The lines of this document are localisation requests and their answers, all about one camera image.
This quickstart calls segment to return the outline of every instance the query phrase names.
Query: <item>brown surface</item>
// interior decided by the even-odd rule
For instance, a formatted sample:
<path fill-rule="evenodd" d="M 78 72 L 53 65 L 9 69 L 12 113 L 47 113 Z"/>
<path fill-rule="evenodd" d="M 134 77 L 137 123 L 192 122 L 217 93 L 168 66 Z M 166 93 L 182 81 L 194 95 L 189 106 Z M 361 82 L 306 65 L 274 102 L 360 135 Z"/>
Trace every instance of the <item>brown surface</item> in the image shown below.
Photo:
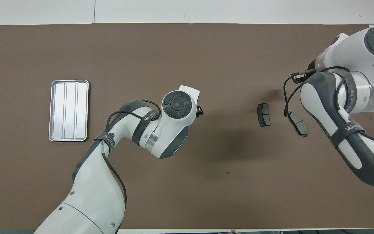
<path fill-rule="evenodd" d="M 129 139 L 110 157 L 128 190 L 122 228 L 374 228 L 374 189 L 355 177 L 282 83 L 334 37 L 365 25 L 95 24 L 0 26 L 0 228 L 36 228 L 108 115 L 188 85 L 205 115 L 158 160 Z M 53 80 L 91 83 L 87 142 L 50 142 Z M 289 90 L 296 87 L 289 85 Z M 260 127 L 267 102 L 272 126 Z M 374 113 L 355 119 L 374 136 Z"/>

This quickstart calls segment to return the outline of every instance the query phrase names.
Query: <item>black strap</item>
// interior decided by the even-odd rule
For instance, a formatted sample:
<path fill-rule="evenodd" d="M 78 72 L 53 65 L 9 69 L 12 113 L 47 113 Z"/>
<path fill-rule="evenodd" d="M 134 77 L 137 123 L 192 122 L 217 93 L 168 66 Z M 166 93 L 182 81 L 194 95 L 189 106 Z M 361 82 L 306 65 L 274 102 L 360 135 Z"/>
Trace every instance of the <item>black strap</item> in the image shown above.
<path fill-rule="evenodd" d="M 139 141 L 141 139 L 142 133 L 144 133 L 145 129 L 147 128 L 148 124 L 150 124 L 151 120 L 155 116 L 157 116 L 158 113 L 154 110 L 148 112 L 144 117 L 142 117 L 141 121 L 138 123 L 138 126 L 136 126 L 134 134 L 132 135 L 132 141 L 139 145 Z"/>
<path fill-rule="evenodd" d="M 345 125 L 341 126 L 333 135 L 330 137 L 331 144 L 333 144 L 334 148 L 337 148 L 337 146 L 346 139 L 347 136 L 355 133 L 355 132 L 365 132 L 365 130 L 362 128 L 361 125 L 359 125 L 355 121 L 350 121 L 346 123 Z"/>
<path fill-rule="evenodd" d="M 95 140 L 102 140 L 104 141 L 109 147 L 109 154 L 112 153 L 113 149 L 115 148 L 115 141 L 113 139 L 113 133 L 101 132 Z"/>

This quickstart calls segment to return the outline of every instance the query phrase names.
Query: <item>robotic arm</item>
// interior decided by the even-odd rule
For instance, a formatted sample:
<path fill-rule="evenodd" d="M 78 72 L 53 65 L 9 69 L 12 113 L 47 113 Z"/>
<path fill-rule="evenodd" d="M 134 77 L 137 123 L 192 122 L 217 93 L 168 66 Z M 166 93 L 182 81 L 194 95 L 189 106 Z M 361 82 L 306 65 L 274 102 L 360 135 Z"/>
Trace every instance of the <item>robotic arm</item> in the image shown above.
<path fill-rule="evenodd" d="M 132 139 L 157 158 L 172 156 L 196 119 L 198 98 L 198 90 L 180 86 L 165 95 L 162 116 L 142 100 L 123 105 L 77 164 L 67 197 L 35 234 L 116 233 L 123 219 L 125 201 L 109 171 L 107 157 L 123 137 Z"/>
<path fill-rule="evenodd" d="M 307 71 L 295 75 L 294 83 L 304 80 L 304 109 L 352 172 L 374 187 L 374 138 L 349 115 L 374 111 L 374 28 L 339 34 Z"/>

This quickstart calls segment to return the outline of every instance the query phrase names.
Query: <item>metal tray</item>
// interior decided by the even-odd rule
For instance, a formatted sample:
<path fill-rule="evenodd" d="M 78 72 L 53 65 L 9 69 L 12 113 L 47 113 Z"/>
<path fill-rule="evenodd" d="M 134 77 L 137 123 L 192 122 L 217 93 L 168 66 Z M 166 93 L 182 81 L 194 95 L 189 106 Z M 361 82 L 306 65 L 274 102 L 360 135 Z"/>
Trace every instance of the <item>metal tray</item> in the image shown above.
<path fill-rule="evenodd" d="M 50 141 L 84 141 L 87 138 L 88 104 L 87 80 L 53 81 L 50 100 Z"/>

